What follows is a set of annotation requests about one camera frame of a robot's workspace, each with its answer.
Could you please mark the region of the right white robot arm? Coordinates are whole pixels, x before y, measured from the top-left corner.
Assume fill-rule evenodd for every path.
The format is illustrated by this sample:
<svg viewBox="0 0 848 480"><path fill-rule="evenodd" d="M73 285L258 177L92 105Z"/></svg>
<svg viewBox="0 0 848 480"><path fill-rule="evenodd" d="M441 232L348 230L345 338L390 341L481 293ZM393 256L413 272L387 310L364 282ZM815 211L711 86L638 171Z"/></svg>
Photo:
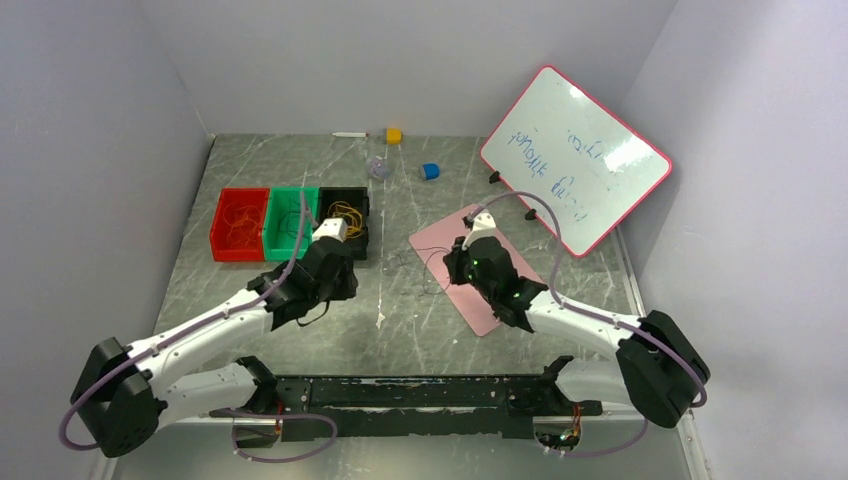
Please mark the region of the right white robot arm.
<svg viewBox="0 0 848 480"><path fill-rule="evenodd" d="M673 428L703 404L709 368L669 315L617 314L573 301L519 274L497 238L462 244L456 238L443 258L451 284L470 286L505 325L562 337L606 358L604 365L570 360L555 368L539 389L548 412L562 414L582 401L629 404L649 422Z"/></svg>

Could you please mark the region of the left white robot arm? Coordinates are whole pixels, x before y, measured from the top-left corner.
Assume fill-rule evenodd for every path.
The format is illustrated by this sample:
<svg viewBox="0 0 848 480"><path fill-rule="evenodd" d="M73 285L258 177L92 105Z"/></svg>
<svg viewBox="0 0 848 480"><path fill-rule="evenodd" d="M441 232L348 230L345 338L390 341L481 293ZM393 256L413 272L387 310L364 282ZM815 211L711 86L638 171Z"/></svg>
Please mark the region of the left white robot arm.
<svg viewBox="0 0 848 480"><path fill-rule="evenodd" d="M213 371L197 367L239 342L300 320L319 305L355 296L350 248L333 237L313 241L302 258L251 280L230 299L163 334L123 345L111 337L90 351L60 423L78 416L93 438L90 449L125 455L154 433L200 413L232 409L254 416L280 413L279 382L254 356Z"/></svg>

